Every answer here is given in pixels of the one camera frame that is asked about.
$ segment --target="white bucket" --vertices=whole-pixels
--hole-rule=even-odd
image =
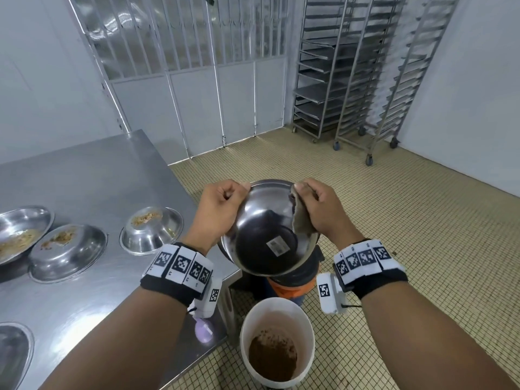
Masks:
[[[293,377],[286,382],[264,378],[249,362],[251,341],[262,330],[268,329],[281,333],[294,342],[296,369]],[[302,308],[285,298],[274,297],[260,301],[249,311],[240,331],[240,352],[245,367],[255,380],[270,388],[288,388],[301,382],[313,364],[314,348],[314,331],[309,318]]]

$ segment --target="tiled floor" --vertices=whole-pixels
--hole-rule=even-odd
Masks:
[[[520,199],[382,144],[374,165],[352,147],[312,144],[282,128],[172,166],[195,199],[205,183],[312,176],[334,187],[366,236],[395,252],[411,284],[449,314],[520,384]],[[322,271],[336,253],[324,237]],[[242,316],[252,304],[235,293]],[[396,388],[361,312],[326,316],[315,291],[302,306],[316,356],[298,389]],[[173,389],[257,388],[237,349],[219,347]]]

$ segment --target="barcode sticker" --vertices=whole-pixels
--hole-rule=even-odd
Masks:
[[[272,250],[276,257],[283,255],[285,252],[291,250],[289,245],[283,240],[281,236],[277,236],[273,238],[269,242],[267,242],[267,246]]]

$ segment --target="metal table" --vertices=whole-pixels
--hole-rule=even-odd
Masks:
[[[0,267],[0,322],[27,326],[34,354],[20,390],[38,388],[66,354],[138,285],[152,256],[133,256],[119,245],[127,218],[147,206],[167,206],[184,218],[185,233],[196,206],[143,131],[102,139],[0,165],[0,212],[40,204],[56,213],[53,228],[87,223],[105,231],[107,249],[72,279],[40,284],[27,274],[27,258]],[[237,340],[229,285],[240,270],[220,250],[208,258],[224,279],[214,339],[201,344],[186,317],[161,387],[166,387],[226,339]]]

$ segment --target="door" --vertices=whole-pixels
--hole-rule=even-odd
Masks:
[[[282,125],[293,0],[70,0],[128,130],[168,164]]]

